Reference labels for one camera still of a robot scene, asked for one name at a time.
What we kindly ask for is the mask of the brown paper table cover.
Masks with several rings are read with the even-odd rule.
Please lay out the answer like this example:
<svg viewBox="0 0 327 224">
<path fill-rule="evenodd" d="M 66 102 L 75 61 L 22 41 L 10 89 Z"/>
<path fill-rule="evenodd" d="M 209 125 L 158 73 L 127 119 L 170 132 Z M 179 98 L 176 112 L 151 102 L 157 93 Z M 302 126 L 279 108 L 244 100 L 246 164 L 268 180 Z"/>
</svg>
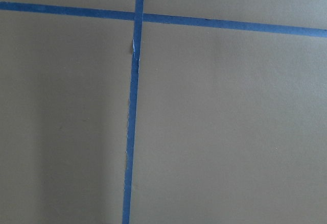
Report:
<svg viewBox="0 0 327 224">
<path fill-rule="evenodd" d="M 326 29 L 326 0 L 144 13 Z M 133 27 L 1 10 L 1 223 L 122 223 Z M 326 38 L 143 21 L 130 223 L 326 223 Z"/>
</svg>

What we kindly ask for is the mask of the blue tape line right lengthwise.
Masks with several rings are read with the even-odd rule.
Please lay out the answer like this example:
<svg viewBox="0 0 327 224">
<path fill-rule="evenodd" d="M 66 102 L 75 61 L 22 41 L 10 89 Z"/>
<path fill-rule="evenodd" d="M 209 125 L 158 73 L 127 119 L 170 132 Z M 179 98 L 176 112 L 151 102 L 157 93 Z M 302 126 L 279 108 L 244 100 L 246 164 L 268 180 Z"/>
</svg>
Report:
<svg viewBox="0 0 327 224">
<path fill-rule="evenodd" d="M 139 60 L 142 43 L 144 0 L 135 0 L 134 27 L 133 27 L 133 52 L 131 60 L 131 77 L 128 108 L 127 143 L 126 143 L 126 168 L 124 178 L 124 197 L 122 210 L 122 223 L 130 223 L 131 191 L 133 174 L 133 154 L 135 143 L 135 127 L 137 112 L 137 95 L 139 79 Z"/>
</svg>

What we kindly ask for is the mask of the blue tape line crosswise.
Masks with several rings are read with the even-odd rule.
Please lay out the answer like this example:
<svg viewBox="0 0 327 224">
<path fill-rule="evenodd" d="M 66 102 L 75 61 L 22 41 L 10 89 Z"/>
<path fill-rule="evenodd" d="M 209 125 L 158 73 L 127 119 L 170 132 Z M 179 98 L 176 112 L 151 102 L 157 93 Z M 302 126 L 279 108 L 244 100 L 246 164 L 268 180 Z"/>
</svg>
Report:
<svg viewBox="0 0 327 224">
<path fill-rule="evenodd" d="M 1 2 L 1 10 L 35 12 L 35 13 L 45 13 L 45 14 L 57 14 L 57 15 L 71 15 L 71 16 L 93 17 L 93 18 L 108 18 L 108 19 L 130 20 L 130 21 L 133 21 L 135 17 L 135 13 L 133 12 L 52 6 L 52 5 L 42 5 L 42 4 L 40 5 L 40 4 L 29 4 L 29 3 L 15 3 L 15 2 Z M 148 13 L 143 14 L 142 20 L 145 22 L 153 22 L 153 23 L 176 24 L 176 25 L 185 25 L 185 26 L 197 26 L 197 27 L 244 30 L 244 31 L 279 33 L 279 34 L 288 34 L 288 35 L 326 38 L 326 29 L 316 29 L 316 28 L 293 27 L 293 26 L 283 26 L 283 25 L 275 25 L 275 24 L 263 24 L 263 23 L 253 23 L 253 22 L 206 19 L 206 18 L 196 18 L 196 17 L 148 14 Z"/>
</svg>

